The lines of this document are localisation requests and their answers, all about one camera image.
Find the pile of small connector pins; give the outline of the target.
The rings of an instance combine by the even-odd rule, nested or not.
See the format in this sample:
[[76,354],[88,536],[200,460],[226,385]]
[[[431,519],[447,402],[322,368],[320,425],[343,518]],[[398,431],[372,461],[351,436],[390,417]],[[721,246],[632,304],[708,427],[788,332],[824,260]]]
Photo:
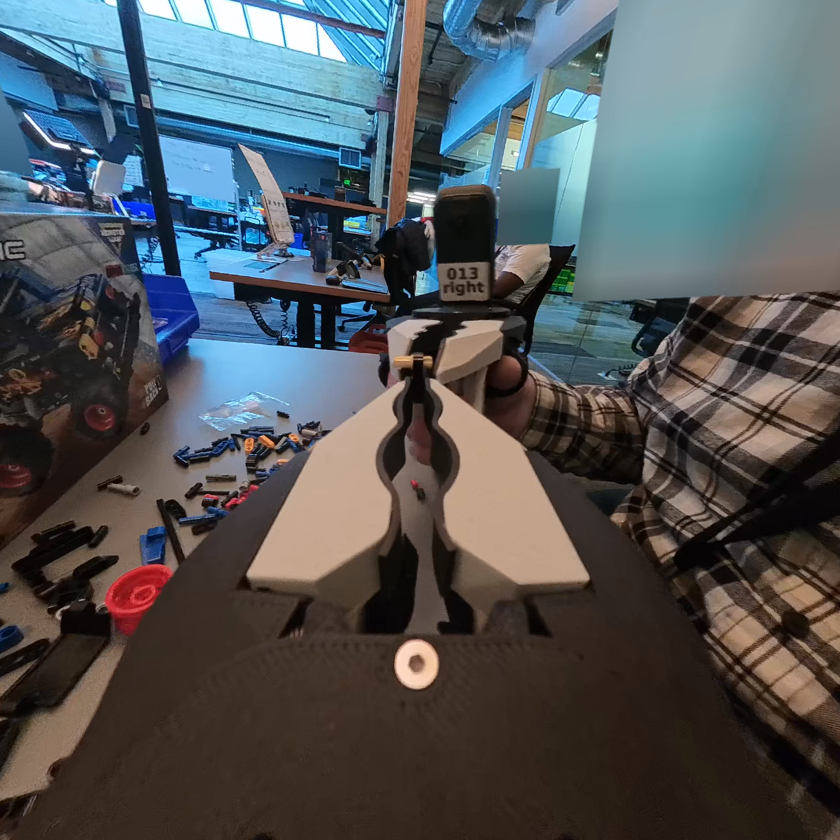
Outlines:
[[186,500],[198,500],[201,510],[188,514],[183,507],[168,501],[165,505],[170,518],[180,527],[189,528],[193,535],[203,536],[243,505],[282,466],[331,431],[319,420],[299,423],[290,431],[250,425],[200,448],[179,448],[173,455],[178,466],[200,466],[206,472],[184,495]]

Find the white whiteboard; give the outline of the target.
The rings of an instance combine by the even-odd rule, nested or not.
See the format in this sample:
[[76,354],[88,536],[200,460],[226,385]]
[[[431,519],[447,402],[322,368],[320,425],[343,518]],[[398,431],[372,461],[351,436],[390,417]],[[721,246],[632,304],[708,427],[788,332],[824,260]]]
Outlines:
[[229,148],[160,136],[168,192],[233,203],[237,197]]

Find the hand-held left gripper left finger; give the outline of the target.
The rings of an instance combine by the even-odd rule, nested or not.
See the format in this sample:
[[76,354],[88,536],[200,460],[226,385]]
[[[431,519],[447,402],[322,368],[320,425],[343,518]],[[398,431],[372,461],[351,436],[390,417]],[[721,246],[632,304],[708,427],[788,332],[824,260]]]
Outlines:
[[410,384],[396,384],[301,459],[246,573],[251,588],[308,598],[399,634],[414,609],[417,552],[394,477],[405,465]]

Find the grey desk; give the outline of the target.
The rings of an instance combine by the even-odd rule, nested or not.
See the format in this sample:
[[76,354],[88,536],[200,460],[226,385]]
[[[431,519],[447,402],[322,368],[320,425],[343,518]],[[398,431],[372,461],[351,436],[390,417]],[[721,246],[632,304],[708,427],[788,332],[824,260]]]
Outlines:
[[[140,564],[140,535],[162,525],[157,499],[177,499],[194,514],[200,501],[185,499],[185,493],[207,472],[243,479],[244,454],[238,451],[189,469],[174,462],[179,448],[202,448],[223,434],[200,419],[211,408],[259,392],[288,404],[283,410],[291,427],[317,419],[333,428],[382,393],[377,365],[374,356],[358,353],[192,339],[165,368],[169,400],[151,417],[150,432],[122,441],[2,551],[2,580],[13,584],[2,595],[6,624],[21,627],[24,644],[58,634],[57,620],[16,575],[7,574],[28,551],[32,533],[68,520],[80,527],[108,525],[100,548],[117,554],[119,562],[94,579],[94,597],[101,603],[110,584]],[[97,490],[101,480],[117,475],[141,493],[131,498]],[[44,789],[53,763],[74,752],[128,641],[115,634],[58,707],[24,721],[3,767],[2,800]]]

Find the tall cardboard sign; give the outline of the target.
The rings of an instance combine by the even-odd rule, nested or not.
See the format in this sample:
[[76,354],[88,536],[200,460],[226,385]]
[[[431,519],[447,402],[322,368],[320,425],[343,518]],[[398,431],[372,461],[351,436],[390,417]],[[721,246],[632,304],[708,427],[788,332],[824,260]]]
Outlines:
[[295,233],[292,229],[286,199],[264,156],[241,143],[238,147],[259,184],[261,203],[268,226],[269,243],[258,252],[257,259],[268,261],[287,258],[291,255],[289,246],[293,244]]

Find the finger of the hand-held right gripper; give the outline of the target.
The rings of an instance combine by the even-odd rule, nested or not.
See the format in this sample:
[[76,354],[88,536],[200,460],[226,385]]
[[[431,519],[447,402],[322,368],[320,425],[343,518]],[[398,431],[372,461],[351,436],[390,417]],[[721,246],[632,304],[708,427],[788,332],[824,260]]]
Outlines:
[[385,386],[399,381],[399,371],[394,366],[396,357],[412,354],[417,336],[430,326],[429,319],[392,319],[387,323],[387,352],[385,358]]
[[499,361],[503,343],[499,322],[467,322],[443,340],[434,366],[436,380],[450,385],[484,371]]

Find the long black axle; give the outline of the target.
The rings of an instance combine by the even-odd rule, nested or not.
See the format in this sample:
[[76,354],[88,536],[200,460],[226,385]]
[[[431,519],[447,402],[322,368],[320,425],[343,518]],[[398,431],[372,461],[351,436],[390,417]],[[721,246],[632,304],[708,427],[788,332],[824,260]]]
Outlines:
[[186,556],[182,547],[182,542],[177,533],[174,508],[168,500],[164,500],[162,498],[158,498],[155,501],[155,504],[160,514],[161,521],[164,525],[164,530],[166,531],[167,538],[172,547],[175,556],[175,562],[177,565],[181,565],[185,561]]

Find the person's plaid shirt torso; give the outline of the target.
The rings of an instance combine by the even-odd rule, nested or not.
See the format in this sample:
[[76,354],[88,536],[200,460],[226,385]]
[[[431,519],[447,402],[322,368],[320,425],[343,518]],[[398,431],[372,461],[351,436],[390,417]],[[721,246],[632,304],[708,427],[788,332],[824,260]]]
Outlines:
[[838,431],[838,295],[697,299],[620,392],[633,437],[620,522],[665,573],[813,838],[838,838],[838,517],[713,549]]

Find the black pin connector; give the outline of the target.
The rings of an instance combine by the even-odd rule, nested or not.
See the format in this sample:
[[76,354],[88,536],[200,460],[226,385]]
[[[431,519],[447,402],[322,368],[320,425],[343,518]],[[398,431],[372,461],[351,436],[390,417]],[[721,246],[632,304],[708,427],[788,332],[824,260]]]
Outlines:
[[402,425],[408,429],[414,422],[427,423],[427,370],[424,362],[406,368],[403,391],[399,400]]

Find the silver air duct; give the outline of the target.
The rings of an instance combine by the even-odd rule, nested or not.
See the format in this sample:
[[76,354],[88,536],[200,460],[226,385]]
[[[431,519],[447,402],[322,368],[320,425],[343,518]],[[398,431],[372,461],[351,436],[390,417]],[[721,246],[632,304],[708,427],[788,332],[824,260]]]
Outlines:
[[443,27],[451,44],[468,57],[497,61],[527,52],[536,30],[536,16],[553,1],[447,1]]

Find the person's right hand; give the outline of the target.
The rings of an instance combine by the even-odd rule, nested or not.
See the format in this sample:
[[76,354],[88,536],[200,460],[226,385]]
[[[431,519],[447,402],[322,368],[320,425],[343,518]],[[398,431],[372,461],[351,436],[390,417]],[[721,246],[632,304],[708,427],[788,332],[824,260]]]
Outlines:
[[[520,438],[527,429],[537,399],[533,375],[522,371],[520,362],[504,355],[486,373],[485,416],[514,438]],[[432,437],[421,406],[413,410],[407,440],[410,455],[429,465]]]

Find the black backpack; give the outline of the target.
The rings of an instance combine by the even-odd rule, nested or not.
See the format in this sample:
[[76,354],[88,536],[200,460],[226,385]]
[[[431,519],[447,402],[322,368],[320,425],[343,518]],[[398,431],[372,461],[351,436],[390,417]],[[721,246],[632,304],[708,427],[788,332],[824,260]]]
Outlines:
[[383,257],[385,284],[392,298],[413,298],[417,274],[432,265],[435,251],[433,222],[404,218],[386,229],[375,248]]

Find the black office chair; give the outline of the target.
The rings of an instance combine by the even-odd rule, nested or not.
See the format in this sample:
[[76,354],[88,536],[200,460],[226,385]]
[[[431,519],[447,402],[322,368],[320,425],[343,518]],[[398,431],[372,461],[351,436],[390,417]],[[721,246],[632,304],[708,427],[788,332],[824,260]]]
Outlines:
[[549,294],[553,283],[558,279],[561,271],[568,265],[575,248],[575,245],[550,246],[550,262],[543,278],[528,293],[524,300],[517,304],[516,312],[526,322],[526,328],[523,334],[523,352],[525,354],[530,353],[538,309],[545,297]]

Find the person's right forearm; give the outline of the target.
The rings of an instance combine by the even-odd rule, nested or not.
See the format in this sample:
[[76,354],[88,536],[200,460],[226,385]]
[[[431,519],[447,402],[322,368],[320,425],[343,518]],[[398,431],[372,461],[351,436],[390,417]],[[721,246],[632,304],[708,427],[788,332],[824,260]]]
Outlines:
[[532,404],[518,434],[559,471],[620,485],[641,480],[647,429],[625,391],[529,374]]

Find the large red wheel rim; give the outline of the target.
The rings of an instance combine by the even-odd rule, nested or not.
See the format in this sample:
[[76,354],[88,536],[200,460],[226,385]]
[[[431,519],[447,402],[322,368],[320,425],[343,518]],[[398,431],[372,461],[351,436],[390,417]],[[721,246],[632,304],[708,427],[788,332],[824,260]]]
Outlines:
[[141,565],[112,583],[104,605],[118,633],[125,637],[134,634],[172,576],[173,571],[167,566],[152,563]]

